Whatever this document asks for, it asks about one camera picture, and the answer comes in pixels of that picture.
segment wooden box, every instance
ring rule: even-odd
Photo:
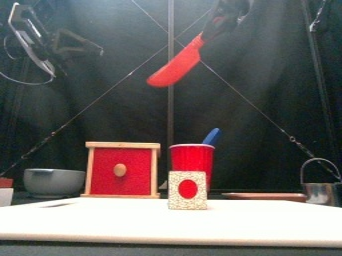
[[[81,196],[158,198],[160,144],[86,142],[85,191]]]

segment red cup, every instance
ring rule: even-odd
[[[205,172],[206,191],[210,184],[213,149],[206,144],[176,144],[169,147],[172,171]]]

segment gray bowl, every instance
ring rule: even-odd
[[[23,171],[23,186],[35,198],[62,198],[78,195],[84,179],[82,171],[38,168]]]

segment metal bucket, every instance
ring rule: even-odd
[[[337,178],[339,182],[335,183],[304,183],[303,182],[303,171],[304,167],[312,161],[324,161],[327,162],[336,172],[333,175]],[[300,168],[300,184],[303,187],[303,193],[307,196],[305,202],[309,204],[328,205],[328,206],[342,206],[342,183],[340,183],[340,174],[336,166],[324,158],[311,158],[307,160]]]

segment wooden knob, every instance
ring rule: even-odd
[[[114,176],[122,177],[125,172],[126,172],[126,167],[125,167],[124,164],[116,164],[113,166],[113,174],[114,174]]]

